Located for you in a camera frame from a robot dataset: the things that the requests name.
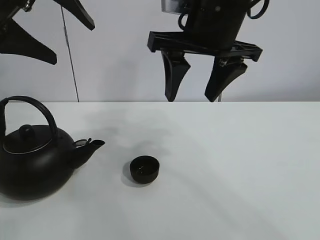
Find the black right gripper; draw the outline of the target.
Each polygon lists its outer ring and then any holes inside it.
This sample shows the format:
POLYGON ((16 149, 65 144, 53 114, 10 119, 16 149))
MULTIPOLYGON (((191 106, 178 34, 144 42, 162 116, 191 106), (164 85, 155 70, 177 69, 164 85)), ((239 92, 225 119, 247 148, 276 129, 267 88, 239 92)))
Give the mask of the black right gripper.
POLYGON ((165 74, 165 97, 176 99, 180 84, 191 65, 185 53, 219 56, 214 58, 212 72, 204 95, 214 102, 224 89, 244 74, 248 66, 243 58, 258 61, 262 49, 252 43, 237 41, 245 17, 252 15, 257 0, 163 0, 161 10, 177 14, 179 31, 150 31, 147 47, 161 51, 165 74))

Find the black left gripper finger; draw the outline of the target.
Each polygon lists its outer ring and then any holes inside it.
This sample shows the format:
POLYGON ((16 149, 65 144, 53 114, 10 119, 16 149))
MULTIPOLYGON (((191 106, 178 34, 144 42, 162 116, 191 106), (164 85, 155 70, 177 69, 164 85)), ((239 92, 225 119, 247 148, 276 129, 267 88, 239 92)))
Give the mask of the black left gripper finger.
POLYGON ((75 16, 85 27, 89 30, 95 29, 94 20, 85 10, 83 5, 79 0, 54 0, 61 7, 69 11, 73 16, 75 16))
POLYGON ((25 56, 52 65, 57 63, 56 53, 35 39, 13 19, 0 27, 0 53, 25 56))

